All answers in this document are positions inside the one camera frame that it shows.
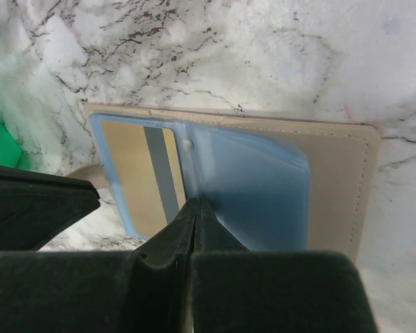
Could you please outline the beige card holder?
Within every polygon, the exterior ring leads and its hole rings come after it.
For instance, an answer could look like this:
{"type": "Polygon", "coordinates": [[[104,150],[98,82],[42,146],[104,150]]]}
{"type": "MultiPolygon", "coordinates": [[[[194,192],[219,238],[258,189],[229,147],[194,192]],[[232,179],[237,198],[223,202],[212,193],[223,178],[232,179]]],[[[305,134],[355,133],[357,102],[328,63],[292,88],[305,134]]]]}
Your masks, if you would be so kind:
{"type": "Polygon", "coordinates": [[[74,178],[114,197],[103,121],[168,128],[186,201],[207,199],[244,246],[357,258],[381,141],[372,127],[99,104],[86,111],[101,161],[75,170],[74,178]]]}

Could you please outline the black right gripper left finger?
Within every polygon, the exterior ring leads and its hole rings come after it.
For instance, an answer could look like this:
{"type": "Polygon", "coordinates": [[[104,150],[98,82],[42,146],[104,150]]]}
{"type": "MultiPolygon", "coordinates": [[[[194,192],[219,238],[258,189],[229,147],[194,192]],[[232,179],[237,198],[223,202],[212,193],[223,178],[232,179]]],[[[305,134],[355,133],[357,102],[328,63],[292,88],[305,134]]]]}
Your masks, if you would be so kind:
{"type": "Polygon", "coordinates": [[[191,332],[197,214],[131,251],[1,251],[0,332],[191,332]]]}

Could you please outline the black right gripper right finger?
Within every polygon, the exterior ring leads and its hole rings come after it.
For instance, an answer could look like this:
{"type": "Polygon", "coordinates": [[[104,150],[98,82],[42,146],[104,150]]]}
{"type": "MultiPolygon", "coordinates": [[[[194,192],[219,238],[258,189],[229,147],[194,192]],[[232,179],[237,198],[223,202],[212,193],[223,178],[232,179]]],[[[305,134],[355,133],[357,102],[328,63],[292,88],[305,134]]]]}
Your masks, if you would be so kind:
{"type": "Polygon", "coordinates": [[[360,275],[330,251],[247,250],[211,205],[195,211],[191,307],[196,332],[375,332],[360,275]]]}

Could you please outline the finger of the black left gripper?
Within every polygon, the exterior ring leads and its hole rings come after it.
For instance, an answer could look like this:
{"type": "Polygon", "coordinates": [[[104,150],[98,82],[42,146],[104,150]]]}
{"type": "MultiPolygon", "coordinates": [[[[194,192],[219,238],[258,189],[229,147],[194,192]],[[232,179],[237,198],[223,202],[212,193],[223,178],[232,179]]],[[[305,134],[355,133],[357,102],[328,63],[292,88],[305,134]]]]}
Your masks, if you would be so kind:
{"type": "Polygon", "coordinates": [[[87,180],[0,165],[0,251],[39,250],[97,210],[99,199],[87,180]]]}

